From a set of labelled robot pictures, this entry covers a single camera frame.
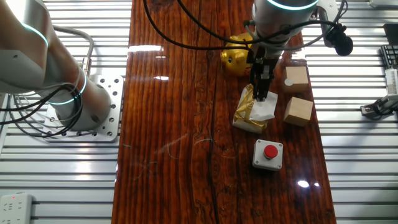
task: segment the wooden table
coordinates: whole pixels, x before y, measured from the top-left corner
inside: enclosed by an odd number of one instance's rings
[[[242,22],[251,18],[252,1],[184,3],[225,37],[245,32]],[[176,1],[149,7],[173,40],[224,45],[194,25]],[[311,88],[298,95],[280,89],[290,54],[271,87],[279,94],[275,119],[263,135],[247,133],[231,123],[248,78],[223,75],[220,51],[167,43],[150,26],[140,0],[133,1],[131,21],[129,45],[155,47],[130,48],[113,224],[336,223],[315,109],[304,128],[282,122],[292,96],[313,101]],[[298,35],[290,45],[301,42]],[[257,139],[283,143],[281,171],[252,167]]]

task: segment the gold pig figurine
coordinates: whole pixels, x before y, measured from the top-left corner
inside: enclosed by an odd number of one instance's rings
[[[231,40],[250,41],[253,38],[248,33],[233,35],[230,37]],[[244,47],[243,44],[232,44],[228,43],[227,47]],[[250,75],[250,64],[246,63],[248,57],[248,50],[236,49],[236,50],[224,50],[221,53],[221,63],[223,65],[223,71],[227,75],[236,77],[243,77]]]

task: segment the wooden block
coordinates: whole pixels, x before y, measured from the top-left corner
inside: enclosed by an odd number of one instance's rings
[[[292,97],[286,107],[284,121],[304,127],[311,119],[313,102]]]
[[[302,93],[308,88],[306,67],[286,67],[282,76],[285,93]]]

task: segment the gold foil wrapper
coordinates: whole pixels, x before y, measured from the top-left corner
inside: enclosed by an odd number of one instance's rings
[[[243,120],[244,122],[254,125],[256,127],[265,130],[267,128],[268,121],[253,121],[250,120],[250,114],[253,109],[253,105],[255,100],[253,99],[253,91],[254,87],[251,84],[248,84],[246,87],[246,92],[241,98],[242,100],[239,102],[238,108],[234,114],[234,122],[238,120]]]

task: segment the red button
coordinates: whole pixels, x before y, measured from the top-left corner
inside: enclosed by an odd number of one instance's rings
[[[267,159],[273,159],[276,156],[278,156],[278,149],[275,146],[273,146],[273,145],[268,145],[264,149],[264,156]]]

